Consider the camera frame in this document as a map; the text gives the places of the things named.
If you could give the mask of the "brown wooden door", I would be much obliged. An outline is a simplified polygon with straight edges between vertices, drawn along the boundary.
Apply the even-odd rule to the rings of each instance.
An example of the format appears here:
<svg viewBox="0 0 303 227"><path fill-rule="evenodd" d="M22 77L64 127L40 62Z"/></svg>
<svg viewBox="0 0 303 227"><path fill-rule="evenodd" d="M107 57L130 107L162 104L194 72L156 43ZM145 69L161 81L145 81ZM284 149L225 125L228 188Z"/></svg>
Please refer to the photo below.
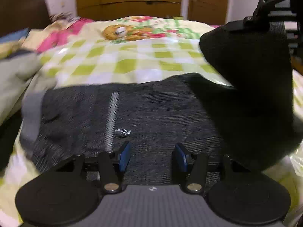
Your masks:
<svg viewBox="0 0 303 227"><path fill-rule="evenodd" d="M228 0L189 0L188 19L208 25L223 25Z"/></svg>

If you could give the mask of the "green white checkered plastic sheet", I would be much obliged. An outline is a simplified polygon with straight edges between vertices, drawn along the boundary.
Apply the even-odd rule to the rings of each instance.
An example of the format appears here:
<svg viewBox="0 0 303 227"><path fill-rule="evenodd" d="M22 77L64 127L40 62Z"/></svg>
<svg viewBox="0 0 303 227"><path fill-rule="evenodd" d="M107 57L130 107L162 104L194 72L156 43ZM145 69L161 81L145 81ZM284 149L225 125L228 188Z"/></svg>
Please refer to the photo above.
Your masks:
<svg viewBox="0 0 303 227"><path fill-rule="evenodd" d="M196 72L206 79L228 86L225 80L202 56L198 40L156 38L114 44L103 40L78 40L52 48L34 57L40 62L38 77L54 77L56 87L80 84L144 83L160 81L170 76ZM302 119L302 76L293 71L294 110ZM1 176L1 226L19 226L14 197L17 190L36 177L37 170L13 135L13 152L4 175ZM302 143L286 162L266 171L291 193L291 210L287 224L294 226L302 215Z"/></svg>

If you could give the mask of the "dark navy folded garment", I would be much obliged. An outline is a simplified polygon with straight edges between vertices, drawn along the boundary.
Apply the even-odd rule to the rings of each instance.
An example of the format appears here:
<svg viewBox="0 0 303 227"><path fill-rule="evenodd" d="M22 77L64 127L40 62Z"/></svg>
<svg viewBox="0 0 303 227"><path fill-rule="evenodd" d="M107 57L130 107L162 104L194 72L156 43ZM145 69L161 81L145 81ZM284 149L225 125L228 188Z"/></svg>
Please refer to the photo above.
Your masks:
<svg viewBox="0 0 303 227"><path fill-rule="evenodd" d="M19 50L4 59L11 59L27 53L33 52L28 50ZM8 164L9 156L12 153L13 143L20 128L21 121L22 118L19 109L14 115L1 124L1 170L3 170Z"/></svg>

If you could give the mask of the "cartoon print bed quilt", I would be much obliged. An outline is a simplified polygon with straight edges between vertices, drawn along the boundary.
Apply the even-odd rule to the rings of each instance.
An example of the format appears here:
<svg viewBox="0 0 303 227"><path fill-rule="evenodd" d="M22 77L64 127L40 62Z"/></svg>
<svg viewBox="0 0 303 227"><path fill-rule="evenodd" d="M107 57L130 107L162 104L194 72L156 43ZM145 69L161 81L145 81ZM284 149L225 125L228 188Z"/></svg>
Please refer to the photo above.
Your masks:
<svg viewBox="0 0 303 227"><path fill-rule="evenodd" d="M83 17L61 19L57 15L53 17L53 23L46 28L29 29L27 37L19 41L1 43L1 59L19 50L42 53L73 40L79 46L82 40L93 39L114 43L162 37L199 39L202 34L215 28L215 25L183 20L179 17L162 19L142 15L95 22Z"/></svg>

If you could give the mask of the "grey folded garment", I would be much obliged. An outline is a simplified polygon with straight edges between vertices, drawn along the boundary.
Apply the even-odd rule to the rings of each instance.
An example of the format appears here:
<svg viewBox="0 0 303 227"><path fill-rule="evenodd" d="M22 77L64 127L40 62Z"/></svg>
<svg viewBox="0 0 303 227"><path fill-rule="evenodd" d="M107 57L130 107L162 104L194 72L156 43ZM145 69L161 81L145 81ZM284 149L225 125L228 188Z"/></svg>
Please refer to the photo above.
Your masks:
<svg viewBox="0 0 303 227"><path fill-rule="evenodd" d="M27 94L56 86L56 79L44 75L41 68L34 53L1 60L1 124L21 108Z"/></svg>

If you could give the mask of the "blue cloth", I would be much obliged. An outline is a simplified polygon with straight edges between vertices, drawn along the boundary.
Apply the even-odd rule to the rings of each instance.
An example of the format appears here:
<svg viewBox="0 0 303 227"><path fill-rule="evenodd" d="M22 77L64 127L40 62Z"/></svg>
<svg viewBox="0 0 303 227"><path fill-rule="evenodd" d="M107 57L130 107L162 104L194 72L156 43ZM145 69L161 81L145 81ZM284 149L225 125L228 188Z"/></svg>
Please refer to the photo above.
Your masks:
<svg viewBox="0 0 303 227"><path fill-rule="evenodd" d="M12 42L12 41L19 41L23 37L27 37L29 33L29 28L25 28L19 31L15 31L12 33L9 33L5 36L2 36L0 38L0 43L7 43L7 42Z"/></svg>

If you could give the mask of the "dark brown headboard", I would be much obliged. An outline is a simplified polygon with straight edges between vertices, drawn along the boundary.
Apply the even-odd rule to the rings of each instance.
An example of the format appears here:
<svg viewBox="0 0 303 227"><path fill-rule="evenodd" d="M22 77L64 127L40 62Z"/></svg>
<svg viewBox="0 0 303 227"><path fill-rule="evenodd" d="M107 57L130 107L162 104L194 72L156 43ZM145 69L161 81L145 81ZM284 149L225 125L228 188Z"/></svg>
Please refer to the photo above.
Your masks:
<svg viewBox="0 0 303 227"><path fill-rule="evenodd" d="M45 0L1 0L1 36L25 28L44 29L51 21Z"/></svg>

